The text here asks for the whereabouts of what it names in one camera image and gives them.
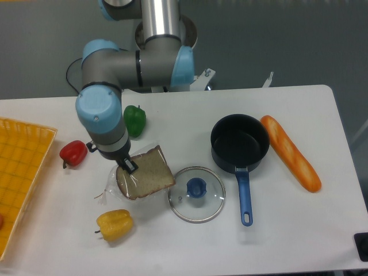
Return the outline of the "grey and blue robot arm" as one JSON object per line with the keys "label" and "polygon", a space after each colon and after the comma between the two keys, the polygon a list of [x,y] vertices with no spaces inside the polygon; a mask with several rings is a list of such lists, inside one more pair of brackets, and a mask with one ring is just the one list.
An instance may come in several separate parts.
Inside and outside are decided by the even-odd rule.
{"label": "grey and blue robot arm", "polygon": [[190,85],[193,50],[181,40],[178,1],[99,1],[109,20],[141,19],[144,48],[123,51],[114,42],[87,43],[82,56],[82,90],[76,100],[79,121],[100,154],[128,173],[137,170],[129,150],[121,94],[124,89]]}

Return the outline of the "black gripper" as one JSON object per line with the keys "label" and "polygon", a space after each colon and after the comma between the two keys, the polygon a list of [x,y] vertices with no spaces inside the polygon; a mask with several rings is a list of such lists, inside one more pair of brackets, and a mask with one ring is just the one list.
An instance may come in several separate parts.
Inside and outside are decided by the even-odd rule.
{"label": "black gripper", "polygon": [[130,158],[130,156],[124,152],[116,153],[114,159],[116,160],[117,164],[128,174],[133,174],[139,168],[138,165]]}

